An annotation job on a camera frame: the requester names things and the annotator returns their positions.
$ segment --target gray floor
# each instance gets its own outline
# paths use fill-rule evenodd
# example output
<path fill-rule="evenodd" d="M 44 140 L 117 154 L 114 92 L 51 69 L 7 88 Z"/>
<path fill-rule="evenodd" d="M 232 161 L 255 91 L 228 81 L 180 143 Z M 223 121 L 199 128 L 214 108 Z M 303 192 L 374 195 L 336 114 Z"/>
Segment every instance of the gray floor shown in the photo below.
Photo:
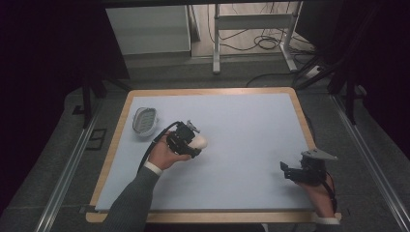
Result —
<path fill-rule="evenodd" d="M 210 59 L 173 58 L 169 62 L 151 59 L 146 66 L 129 66 L 130 80 L 125 83 L 134 89 L 172 88 L 229 88 L 245 87 L 255 76 L 263 73 L 282 73 L 255 79 L 249 87 L 290 86 L 288 73 L 280 55 L 266 57 L 224 57 L 222 73 L 212 75 Z M 324 79 L 304 91 L 298 92 L 302 108 L 311 120 L 312 132 L 318 148 L 337 155 L 339 161 L 328 162 L 328 169 L 336 181 L 338 211 L 342 213 L 344 231 L 402 231 L 390 206 L 375 184 L 366 163 L 357 149 L 339 112 L 326 93 Z M 58 214 L 50 231 L 98 231 L 99 224 L 88 223 L 83 213 L 90 202 L 95 183 L 100 175 L 108 146 L 114 133 L 127 93 L 119 87 L 104 83 L 108 95 L 101 100 L 102 108 L 95 130 L 106 130 L 100 150 L 98 142 L 89 141 Z M 82 105 L 80 90 L 66 98 L 65 112 L 50 137 L 36 166 L 15 195 L 9 208 L 0 219 L 0 231 L 34 231 L 58 178 L 82 133 L 83 118 L 72 115 Z M 410 162 L 394 142 L 367 114 L 361 101 L 356 101 L 355 115 L 370 150 L 408 209 L 410 183 L 407 181 Z M 269 224 L 269 231 L 291 231 L 293 224 Z M 311 224 L 301 224 L 296 231 L 312 231 Z"/>

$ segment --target aluminum rail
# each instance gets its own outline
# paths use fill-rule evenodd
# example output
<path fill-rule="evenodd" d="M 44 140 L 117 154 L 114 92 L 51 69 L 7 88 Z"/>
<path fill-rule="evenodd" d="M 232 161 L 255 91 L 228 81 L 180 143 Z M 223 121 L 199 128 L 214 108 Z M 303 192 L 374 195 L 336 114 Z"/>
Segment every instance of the aluminum rail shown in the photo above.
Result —
<path fill-rule="evenodd" d="M 63 203 L 64 197 L 66 196 L 67 190 L 69 189 L 73 175 L 78 167 L 79 161 L 81 160 L 82 154 L 100 115 L 102 107 L 103 99 L 96 100 L 93 110 L 93 117 L 90 121 L 90 124 L 87 129 L 84 129 L 82 131 L 81 136 L 78 138 L 73 152 L 70 155 L 69 160 L 67 161 L 66 167 L 61 173 L 60 179 L 58 180 L 53 193 L 51 193 L 50 198 L 45 205 L 43 214 L 36 226 L 36 232 L 50 231 L 52 224 L 58 214 L 60 206 Z"/>
<path fill-rule="evenodd" d="M 410 217 L 408 215 L 408 212 L 399 196 L 390 185 L 389 180 L 384 175 L 383 170 L 377 163 L 377 160 L 374 158 L 373 154 L 368 148 L 359 129 L 355 125 L 352 125 L 350 120 L 345 115 L 344 105 L 341 102 L 340 98 L 337 96 L 331 96 L 331 99 L 338 109 L 338 113 L 343 124 L 347 127 L 350 135 L 352 135 L 355 145 L 358 148 L 359 153 L 362 155 L 362 158 L 365 161 L 370 175 L 373 177 L 374 182 L 379 187 L 379 190 L 385 198 L 390 210 L 392 211 L 395 220 L 401 228 L 401 231 L 410 231 Z"/>

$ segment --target hand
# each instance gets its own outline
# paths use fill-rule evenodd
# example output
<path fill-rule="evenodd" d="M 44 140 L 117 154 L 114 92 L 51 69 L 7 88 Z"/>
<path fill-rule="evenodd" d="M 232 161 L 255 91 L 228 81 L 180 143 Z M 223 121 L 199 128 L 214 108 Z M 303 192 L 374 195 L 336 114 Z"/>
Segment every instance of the hand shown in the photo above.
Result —
<path fill-rule="evenodd" d="M 190 155 L 177 155 L 169 149 L 166 143 L 167 134 L 155 145 L 148 157 L 148 161 L 157 166 L 160 170 L 165 170 L 176 161 L 190 160 Z"/>
<path fill-rule="evenodd" d="M 335 191 L 333 180 L 329 174 L 326 175 L 326 183 L 332 191 Z M 331 198 L 323 185 L 314 187 L 304 183 L 295 182 L 295 184 L 302 187 L 307 192 L 307 195 L 314 206 L 315 212 L 320 218 L 335 217 Z"/>

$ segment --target wooden frame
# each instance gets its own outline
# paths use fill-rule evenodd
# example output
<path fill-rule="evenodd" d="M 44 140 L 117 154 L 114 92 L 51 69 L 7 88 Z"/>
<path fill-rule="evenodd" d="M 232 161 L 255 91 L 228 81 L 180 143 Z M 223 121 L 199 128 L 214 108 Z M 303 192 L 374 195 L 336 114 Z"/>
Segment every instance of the wooden frame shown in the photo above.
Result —
<path fill-rule="evenodd" d="M 130 91 L 123 111 L 114 132 L 105 162 L 102 167 L 100 178 L 97 181 L 90 206 L 95 206 L 105 184 L 111 164 L 114 160 L 125 122 L 129 115 L 133 97 L 154 96 L 187 96 L 187 95 L 251 95 L 251 94 L 277 94 L 285 93 L 290 99 L 298 116 L 307 146 L 315 148 L 313 138 L 308 128 L 308 123 L 298 101 L 295 91 L 289 87 L 282 88 L 229 88 L 229 89 L 171 89 L 171 90 L 134 90 Z M 102 222 L 107 213 L 87 213 L 89 222 Z M 286 212 L 151 212 L 147 222 L 156 223 L 262 223 L 262 222 L 313 222 L 315 213 L 312 211 L 286 211 Z"/>

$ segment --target white object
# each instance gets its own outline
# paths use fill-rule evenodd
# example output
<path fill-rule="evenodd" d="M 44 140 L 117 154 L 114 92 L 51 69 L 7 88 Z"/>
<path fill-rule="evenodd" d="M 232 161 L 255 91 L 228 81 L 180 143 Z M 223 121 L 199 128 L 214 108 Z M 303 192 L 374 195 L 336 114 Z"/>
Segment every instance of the white object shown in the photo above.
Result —
<path fill-rule="evenodd" d="M 155 108 L 140 107 L 133 116 L 132 128 L 137 135 L 148 137 L 154 133 L 157 121 L 157 110 Z"/>
<path fill-rule="evenodd" d="M 318 75 L 318 74 L 322 71 L 322 69 L 323 69 L 323 68 L 321 68 L 320 66 L 315 66 L 315 67 L 313 67 L 313 69 L 311 69 L 308 73 L 306 73 L 306 77 L 307 77 L 308 79 L 310 79 L 310 78 L 312 78 L 312 77 Z"/>
<path fill-rule="evenodd" d="M 206 146 L 208 146 L 208 141 L 206 138 L 200 134 L 197 134 L 196 137 L 192 140 L 188 146 L 196 149 L 204 149 Z"/>

